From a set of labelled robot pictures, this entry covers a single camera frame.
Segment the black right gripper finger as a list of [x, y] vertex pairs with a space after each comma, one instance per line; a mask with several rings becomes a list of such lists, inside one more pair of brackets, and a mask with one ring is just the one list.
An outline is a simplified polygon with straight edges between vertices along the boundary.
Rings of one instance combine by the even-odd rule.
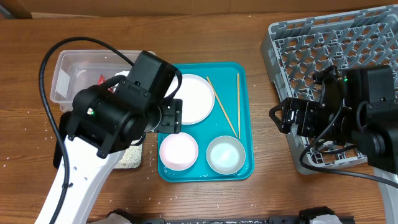
[[271, 118], [271, 120], [273, 120], [281, 133], [288, 133], [288, 125], [287, 121], [285, 120], [283, 109], [271, 108], [269, 111], [269, 117]]
[[283, 113], [285, 113], [290, 109], [290, 103], [291, 103], [291, 98], [286, 98], [283, 101], [281, 101], [277, 106], [273, 107], [272, 110], [275, 113], [277, 111], [282, 111]]

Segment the pink bowl with rice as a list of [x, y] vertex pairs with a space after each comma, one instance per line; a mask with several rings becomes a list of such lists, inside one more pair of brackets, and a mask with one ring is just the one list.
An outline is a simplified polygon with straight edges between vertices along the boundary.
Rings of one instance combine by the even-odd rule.
[[187, 133], [170, 134], [162, 141], [159, 156], [166, 168], [174, 171], [187, 170], [198, 158], [198, 144]]

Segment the white napkin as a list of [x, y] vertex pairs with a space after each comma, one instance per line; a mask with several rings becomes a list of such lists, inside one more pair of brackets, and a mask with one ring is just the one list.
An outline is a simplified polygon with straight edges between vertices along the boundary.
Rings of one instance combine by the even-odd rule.
[[115, 74], [115, 76], [120, 76], [120, 75], [127, 77], [129, 75], [129, 70], [121, 71]]

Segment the red snack wrapper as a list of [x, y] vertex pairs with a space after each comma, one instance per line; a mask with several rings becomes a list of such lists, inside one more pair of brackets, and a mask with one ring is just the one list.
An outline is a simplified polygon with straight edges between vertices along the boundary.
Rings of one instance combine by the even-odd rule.
[[[99, 78], [99, 80], [98, 80], [98, 84], [100, 85], [100, 84], [102, 84], [102, 83], [104, 83], [106, 81], [106, 79], [105, 79], [105, 77], [104, 77], [104, 75], [100, 75], [100, 78]], [[113, 87], [111, 87], [111, 88], [109, 88], [108, 89], [110, 92], [114, 92], [114, 89], [113, 89]]]

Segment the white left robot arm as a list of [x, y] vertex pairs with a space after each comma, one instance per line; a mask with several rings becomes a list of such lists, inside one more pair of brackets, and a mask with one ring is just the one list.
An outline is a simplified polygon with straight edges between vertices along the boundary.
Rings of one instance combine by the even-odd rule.
[[79, 91], [56, 130], [62, 157], [38, 223], [85, 223], [116, 164], [148, 132], [181, 130], [182, 101], [170, 90], [181, 71], [143, 51], [127, 75]]

